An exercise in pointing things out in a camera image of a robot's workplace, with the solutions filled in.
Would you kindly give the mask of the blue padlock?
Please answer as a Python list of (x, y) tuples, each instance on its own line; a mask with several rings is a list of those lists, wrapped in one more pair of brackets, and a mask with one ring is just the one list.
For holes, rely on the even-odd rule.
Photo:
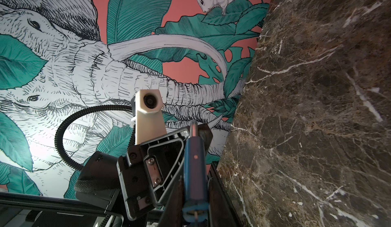
[(205, 221), (209, 210), (205, 148), (194, 120), (189, 124), (189, 139), (185, 145), (184, 189), (183, 218), (190, 223)]

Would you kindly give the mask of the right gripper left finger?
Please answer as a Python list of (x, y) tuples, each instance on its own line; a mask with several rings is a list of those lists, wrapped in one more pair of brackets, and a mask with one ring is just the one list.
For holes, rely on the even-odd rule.
[(183, 178), (175, 184), (158, 227), (182, 227)]

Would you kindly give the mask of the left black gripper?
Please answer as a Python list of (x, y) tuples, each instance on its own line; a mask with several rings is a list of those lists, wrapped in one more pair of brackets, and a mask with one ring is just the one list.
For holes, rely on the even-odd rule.
[(75, 183), (76, 198), (126, 221), (167, 204), (183, 175), (190, 126), (151, 139), (125, 156), (95, 152)]

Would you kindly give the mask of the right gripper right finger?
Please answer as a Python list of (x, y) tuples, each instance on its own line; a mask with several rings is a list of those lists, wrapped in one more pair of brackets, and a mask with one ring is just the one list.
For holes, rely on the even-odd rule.
[(209, 191), (209, 227), (241, 227), (230, 197), (217, 171), (217, 163), (213, 162), (208, 173)]

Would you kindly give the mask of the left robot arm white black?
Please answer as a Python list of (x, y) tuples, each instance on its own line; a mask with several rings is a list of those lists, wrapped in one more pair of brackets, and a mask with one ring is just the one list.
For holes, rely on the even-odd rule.
[[(69, 169), (55, 149), (55, 132), (67, 117), (80, 110), (81, 106), (73, 104), (59, 109), (34, 109), (11, 101), (1, 102), (1, 185), (7, 191), (41, 194), (48, 187), (48, 179), (44, 178), (39, 188), (32, 176), (55, 166)], [(118, 157), (130, 145), (131, 133), (127, 122), (122, 124), (112, 115), (95, 111), (65, 130), (64, 151), (76, 163), (96, 150)]]

